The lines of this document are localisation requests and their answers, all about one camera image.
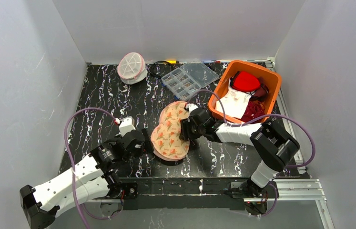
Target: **red object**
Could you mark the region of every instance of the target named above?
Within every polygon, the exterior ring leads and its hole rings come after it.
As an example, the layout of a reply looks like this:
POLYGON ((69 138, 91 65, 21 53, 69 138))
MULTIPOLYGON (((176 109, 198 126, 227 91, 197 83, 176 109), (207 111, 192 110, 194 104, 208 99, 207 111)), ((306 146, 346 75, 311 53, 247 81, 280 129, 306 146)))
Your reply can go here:
POLYGON ((241 121, 248 122, 254 118, 263 116, 264 113, 264 106, 260 102, 249 102, 248 106, 246 107, 245 113, 241 118, 241 121))
POLYGON ((241 92, 253 92, 258 89, 261 84, 255 76, 245 71, 238 71, 231 79, 230 86, 241 92))
POLYGON ((267 88, 265 84, 261 83, 261 87, 258 88, 252 94, 251 101, 258 100, 260 102, 263 102, 264 99, 266 98, 267 94, 269 94, 269 88, 267 88))
POLYGON ((124 197, 124 190, 122 192, 122 197, 120 197, 120 200, 123 200, 123 197, 124 197))

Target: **white wall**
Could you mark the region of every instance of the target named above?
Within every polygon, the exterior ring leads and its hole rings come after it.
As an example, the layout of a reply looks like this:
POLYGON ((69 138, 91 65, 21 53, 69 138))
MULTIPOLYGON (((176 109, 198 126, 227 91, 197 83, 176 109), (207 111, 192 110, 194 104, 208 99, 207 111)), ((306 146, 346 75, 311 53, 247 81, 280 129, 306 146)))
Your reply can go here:
POLYGON ((356 1, 307 0, 276 66, 290 115, 315 138, 308 169, 323 184, 334 225, 356 229, 356 1))
POLYGON ((274 56, 304 0, 53 0, 84 60, 274 56))
POLYGON ((0 229, 27 229, 19 189, 57 175, 85 62, 51 0, 0 0, 0 229))

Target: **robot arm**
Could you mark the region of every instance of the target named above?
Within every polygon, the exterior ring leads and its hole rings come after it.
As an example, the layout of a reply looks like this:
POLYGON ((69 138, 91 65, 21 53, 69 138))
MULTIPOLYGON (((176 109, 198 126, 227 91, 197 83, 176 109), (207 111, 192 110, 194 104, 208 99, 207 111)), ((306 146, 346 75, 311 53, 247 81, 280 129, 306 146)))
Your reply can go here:
POLYGON ((215 121, 204 109, 194 104, 186 105, 186 109, 189 110, 189 117, 181 120, 182 140, 205 136, 214 142, 235 142, 255 147, 262 162, 251 179, 239 188, 239 192, 246 195, 259 196, 268 182, 283 171, 300 149, 299 143, 272 119, 241 126, 215 121))
POLYGON ((93 149, 75 165, 44 184, 20 189, 20 202, 31 229, 43 229, 65 211, 75 207, 72 196, 72 173, 80 204, 87 200, 119 194, 122 183, 112 169, 116 163, 140 156, 148 138, 136 130, 131 117, 119 125, 120 135, 93 149))

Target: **black marbled table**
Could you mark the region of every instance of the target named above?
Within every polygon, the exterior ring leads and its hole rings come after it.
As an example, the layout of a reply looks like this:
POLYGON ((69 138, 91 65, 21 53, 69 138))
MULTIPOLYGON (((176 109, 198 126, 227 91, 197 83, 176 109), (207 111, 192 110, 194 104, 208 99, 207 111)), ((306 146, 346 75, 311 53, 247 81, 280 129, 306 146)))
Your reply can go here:
MULTIPOLYGON (((258 64, 266 67, 264 62, 258 64)), ((222 75, 228 63, 213 63, 210 67, 222 75)), ((160 64, 158 71, 164 75, 169 66, 160 64)), ((214 90, 218 81, 206 86, 214 90)), ((207 108, 210 94, 199 93, 191 102, 207 108)), ((77 110, 85 107, 99 107, 111 112, 115 117, 132 116, 138 129, 147 128, 151 134, 158 125, 162 109, 175 101, 174 94, 162 81, 152 76, 134 85, 124 84, 116 65, 90 65, 84 81, 77 110)), ((280 113, 277 104, 273 113, 280 113)), ((75 161, 80 161, 90 150, 102 141, 114 137, 118 128, 110 117, 99 112, 86 112, 74 119, 70 133, 70 147, 75 161)), ((119 177, 157 177, 157 178, 210 178, 210 177, 250 177, 261 162, 252 146, 243 144, 220 144, 209 142, 204 137, 195 140, 188 156, 177 163, 165 163, 153 154, 140 158, 118 168, 119 177)), ((62 159, 59 173, 70 168, 68 154, 62 159)), ((286 170, 279 176, 300 176, 297 169, 286 170)))

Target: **orange plastic tray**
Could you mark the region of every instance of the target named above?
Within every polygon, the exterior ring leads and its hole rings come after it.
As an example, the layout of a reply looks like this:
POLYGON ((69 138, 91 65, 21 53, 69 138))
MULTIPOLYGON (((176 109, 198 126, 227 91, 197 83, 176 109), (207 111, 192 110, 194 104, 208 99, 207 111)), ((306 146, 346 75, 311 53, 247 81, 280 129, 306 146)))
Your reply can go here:
MULTIPOLYGON (((228 65, 227 69, 225 70, 223 76, 221 77, 220 81, 214 92, 220 97, 224 97, 225 94, 228 92, 229 87, 229 79, 234 77, 237 71, 246 71, 256 78, 262 77, 264 79, 265 85, 269 88, 269 94, 265 98, 263 102, 265 106, 265 114, 270 114, 273 110, 273 106, 275 105, 277 94, 279 93, 280 85, 282 84, 282 78, 279 74, 270 71, 269 69, 262 67, 258 64, 244 62, 244 61, 231 61, 228 65)), ((213 117, 217 119, 223 119, 223 113, 217 111, 215 109, 215 105, 217 102, 217 98, 212 95, 209 100, 209 109, 212 112, 213 117)), ((242 123, 241 120, 237 118, 230 117, 226 115, 225 117, 227 121, 232 123, 242 123)))

